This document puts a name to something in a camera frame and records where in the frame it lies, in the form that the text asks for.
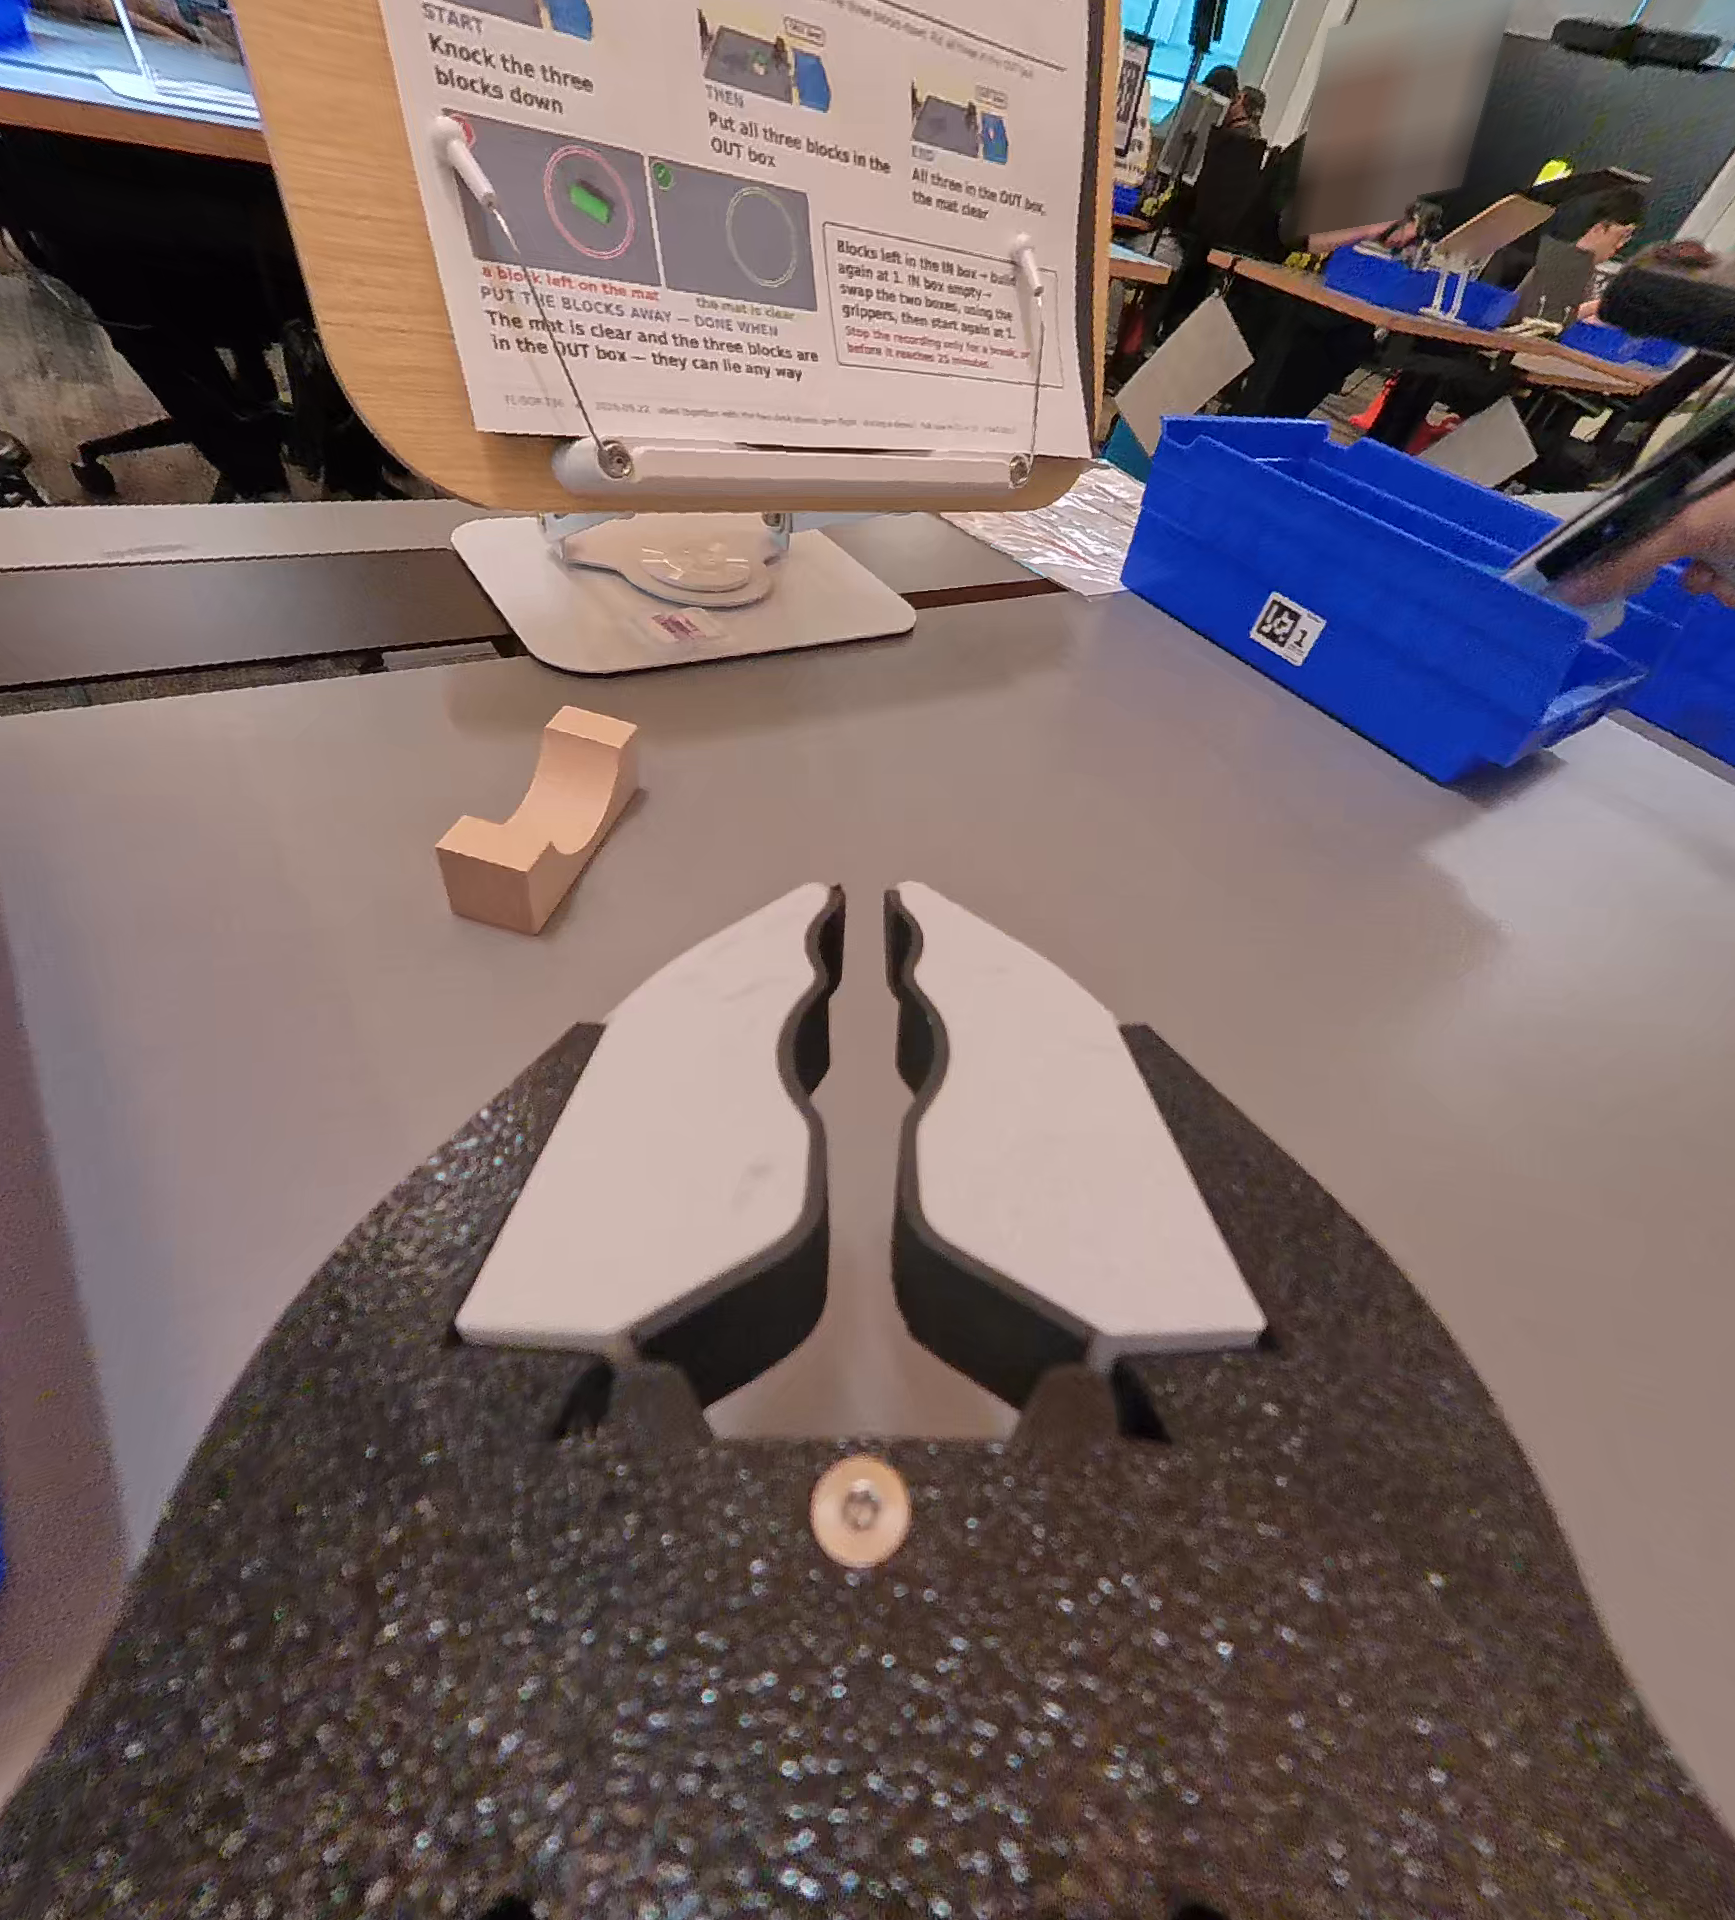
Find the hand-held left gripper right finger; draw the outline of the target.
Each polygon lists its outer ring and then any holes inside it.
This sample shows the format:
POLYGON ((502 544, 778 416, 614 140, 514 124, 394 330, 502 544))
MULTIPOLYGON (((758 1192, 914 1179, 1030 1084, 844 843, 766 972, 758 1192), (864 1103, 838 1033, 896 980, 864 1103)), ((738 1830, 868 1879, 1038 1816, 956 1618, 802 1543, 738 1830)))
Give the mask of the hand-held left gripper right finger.
POLYGON ((918 881, 886 892, 884 942, 916 1343, 1016 1411, 1056 1370, 1258 1349, 1266 1310, 1112 1011, 918 881))

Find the printed instruction sheet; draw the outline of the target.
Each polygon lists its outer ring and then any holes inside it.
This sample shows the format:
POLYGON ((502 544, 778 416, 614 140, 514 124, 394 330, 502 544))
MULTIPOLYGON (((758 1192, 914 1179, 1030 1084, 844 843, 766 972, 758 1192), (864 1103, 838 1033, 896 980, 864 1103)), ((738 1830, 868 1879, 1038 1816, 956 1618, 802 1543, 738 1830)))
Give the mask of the printed instruction sheet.
POLYGON ((1086 454, 1090 4, 380 17, 480 430, 1086 454))

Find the wooden arch block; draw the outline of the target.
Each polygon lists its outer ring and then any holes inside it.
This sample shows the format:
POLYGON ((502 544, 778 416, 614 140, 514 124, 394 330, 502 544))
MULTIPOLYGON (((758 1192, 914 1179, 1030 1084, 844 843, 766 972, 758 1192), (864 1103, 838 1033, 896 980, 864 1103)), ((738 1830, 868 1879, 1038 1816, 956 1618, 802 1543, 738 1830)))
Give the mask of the wooden arch block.
POLYGON ((564 707, 542 732, 532 781, 500 820, 462 816, 436 854, 450 910, 538 937, 640 793, 640 728, 564 707))

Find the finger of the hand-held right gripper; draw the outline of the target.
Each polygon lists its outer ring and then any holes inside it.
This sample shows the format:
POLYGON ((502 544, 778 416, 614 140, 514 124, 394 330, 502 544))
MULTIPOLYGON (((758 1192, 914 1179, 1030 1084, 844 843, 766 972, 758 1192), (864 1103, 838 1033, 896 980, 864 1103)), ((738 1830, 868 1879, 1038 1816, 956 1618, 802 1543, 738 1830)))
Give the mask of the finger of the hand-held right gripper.
POLYGON ((1576 572, 1672 519, 1696 496, 1735 481, 1735 401, 1674 441, 1652 462, 1630 473, 1508 566, 1506 581, 1530 592, 1558 592, 1576 572))

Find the blue bin with tag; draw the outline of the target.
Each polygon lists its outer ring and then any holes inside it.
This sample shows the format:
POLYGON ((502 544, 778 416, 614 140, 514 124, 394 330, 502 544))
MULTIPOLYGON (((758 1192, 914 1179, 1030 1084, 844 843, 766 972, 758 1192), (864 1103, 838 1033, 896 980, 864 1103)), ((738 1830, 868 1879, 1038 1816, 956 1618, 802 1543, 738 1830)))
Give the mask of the blue bin with tag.
POLYGON ((1624 709, 1648 667, 1508 570, 1556 519, 1322 420, 1172 416, 1122 587, 1438 785, 1624 709))

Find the grey board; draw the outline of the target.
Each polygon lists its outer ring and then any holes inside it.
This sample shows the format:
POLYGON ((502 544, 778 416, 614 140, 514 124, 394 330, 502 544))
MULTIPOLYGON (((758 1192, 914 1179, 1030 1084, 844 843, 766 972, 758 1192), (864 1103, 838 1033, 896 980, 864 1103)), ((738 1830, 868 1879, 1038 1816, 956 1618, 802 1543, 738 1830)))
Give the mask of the grey board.
POLYGON ((1516 401, 1502 396, 1456 423, 1418 458, 1476 486, 1502 491, 1538 462, 1538 449, 1516 401))
POLYGON ((1254 361, 1226 296, 1202 301, 1142 368, 1146 388, 1140 408, 1148 423, 1148 454, 1158 450, 1166 420, 1204 415, 1220 393, 1246 377, 1254 361))

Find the wooden document stand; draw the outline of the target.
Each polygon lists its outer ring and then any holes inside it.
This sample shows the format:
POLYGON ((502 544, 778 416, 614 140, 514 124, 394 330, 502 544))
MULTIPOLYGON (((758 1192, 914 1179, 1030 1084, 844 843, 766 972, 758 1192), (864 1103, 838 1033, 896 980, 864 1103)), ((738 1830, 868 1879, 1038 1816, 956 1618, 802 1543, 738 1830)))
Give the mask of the wooden document stand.
POLYGON ((1544 229, 1554 212, 1552 204, 1530 197, 1504 197, 1438 236, 1428 255, 1430 269, 1450 277, 1480 277, 1498 252, 1544 229))
POLYGON ((474 425, 382 4, 236 4, 262 134, 324 346, 364 425, 416 476, 480 508, 452 535, 548 668, 612 679, 910 637, 918 615, 820 512, 1042 508, 1092 457, 1106 320, 1110 8, 1098 32, 1092 375, 1082 457, 492 435, 474 425))

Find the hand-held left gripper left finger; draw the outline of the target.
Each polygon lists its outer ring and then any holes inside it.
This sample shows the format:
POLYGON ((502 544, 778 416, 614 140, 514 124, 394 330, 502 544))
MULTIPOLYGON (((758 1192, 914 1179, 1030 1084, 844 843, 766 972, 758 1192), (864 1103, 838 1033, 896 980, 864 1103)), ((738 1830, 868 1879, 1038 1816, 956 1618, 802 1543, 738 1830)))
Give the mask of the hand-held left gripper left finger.
POLYGON ((844 937, 844 891, 806 883, 616 1007, 456 1312, 464 1345, 664 1365, 712 1407, 808 1341, 844 937))

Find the clear acrylic stand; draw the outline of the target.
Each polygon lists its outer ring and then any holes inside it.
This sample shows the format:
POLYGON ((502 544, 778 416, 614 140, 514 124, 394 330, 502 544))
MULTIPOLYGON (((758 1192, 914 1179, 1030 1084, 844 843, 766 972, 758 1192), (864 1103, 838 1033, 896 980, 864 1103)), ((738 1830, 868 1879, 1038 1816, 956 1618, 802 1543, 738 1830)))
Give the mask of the clear acrylic stand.
POLYGON ((112 11, 158 85, 254 93, 228 3, 112 3, 112 11))

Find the silver foil bag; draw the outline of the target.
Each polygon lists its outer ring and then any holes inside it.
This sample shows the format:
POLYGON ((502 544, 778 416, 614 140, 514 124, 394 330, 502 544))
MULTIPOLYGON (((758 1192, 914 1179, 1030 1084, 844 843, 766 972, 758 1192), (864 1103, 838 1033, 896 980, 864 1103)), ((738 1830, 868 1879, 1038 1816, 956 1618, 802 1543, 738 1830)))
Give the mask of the silver foil bag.
POLYGON ((1090 600, 1124 592, 1146 483, 1098 461, 1044 508, 950 512, 946 525, 1090 600))

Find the wooden office table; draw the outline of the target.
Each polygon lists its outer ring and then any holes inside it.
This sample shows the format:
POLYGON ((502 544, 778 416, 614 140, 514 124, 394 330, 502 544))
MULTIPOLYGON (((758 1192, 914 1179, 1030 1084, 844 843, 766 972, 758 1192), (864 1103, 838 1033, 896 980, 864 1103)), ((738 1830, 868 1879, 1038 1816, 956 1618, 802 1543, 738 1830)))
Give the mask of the wooden office table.
POLYGON ((1558 340, 1536 340, 1500 328, 1466 326, 1436 314, 1398 313, 1330 288, 1318 275, 1240 252, 1214 250, 1210 267, 1216 271, 1220 284, 1240 278, 1306 309, 1312 307, 1354 324, 1366 324, 1382 337, 1460 349, 1500 371, 1514 371, 1522 381, 1542 388, 1632 399, 1648 394, 1668 375, 1654 367, 1606 362, 1558 340))
POLYGON ((266 165, 256 99, 156 82, 116 27, 42 21, 0 51, 0 131, 266 165))

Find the black webcam bar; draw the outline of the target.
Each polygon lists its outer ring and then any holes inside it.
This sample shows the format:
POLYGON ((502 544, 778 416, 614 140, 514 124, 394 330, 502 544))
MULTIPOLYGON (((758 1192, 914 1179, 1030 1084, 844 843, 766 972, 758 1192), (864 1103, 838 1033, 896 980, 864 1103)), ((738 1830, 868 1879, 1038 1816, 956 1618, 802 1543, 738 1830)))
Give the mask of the black webcam bar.
POLYGON ((1716 63, 1722 37, 1682 28, 1650 27, 1644 21, 1606 23, 1586 17, 1558 21, 1552 47, 1626 68, 1668 68, 1700 72, 1716 63))

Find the black office chair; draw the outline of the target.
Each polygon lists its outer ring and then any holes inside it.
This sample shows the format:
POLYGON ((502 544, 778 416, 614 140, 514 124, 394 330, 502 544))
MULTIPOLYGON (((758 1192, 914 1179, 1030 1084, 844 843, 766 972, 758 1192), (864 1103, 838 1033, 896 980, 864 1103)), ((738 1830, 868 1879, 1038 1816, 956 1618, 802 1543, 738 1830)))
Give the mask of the black office chair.
MULTIPOLYGON (((298 410, 286 396, 282 396, 274 405, 266 406, 262 415, 272 423, 272 438, 282 462, 298 468, 302 464, 298 461, 298 410)), ((78 489, 92 501, 108 503, 118 496, 118 483, 112 473, 112 462, 130 454, 194 446, 196 445, 184 432, 180 423, 164 415, 150 423, 134 425, 120 432, 80 443, 74 458, 68 464, 68 473, 78 489)))

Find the large black monitor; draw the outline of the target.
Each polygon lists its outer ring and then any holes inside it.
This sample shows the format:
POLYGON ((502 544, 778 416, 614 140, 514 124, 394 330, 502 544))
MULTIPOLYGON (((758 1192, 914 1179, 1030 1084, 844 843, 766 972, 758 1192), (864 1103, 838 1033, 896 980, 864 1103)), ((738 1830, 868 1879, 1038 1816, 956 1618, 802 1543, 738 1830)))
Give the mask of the large black monitor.
POLYGON ((1508 34, 1448 226, 1528 191, 1548 162, 1648 179, 1644 241, 1676 234, 1735 152, 1735 66, 1604 60, 1508 34))

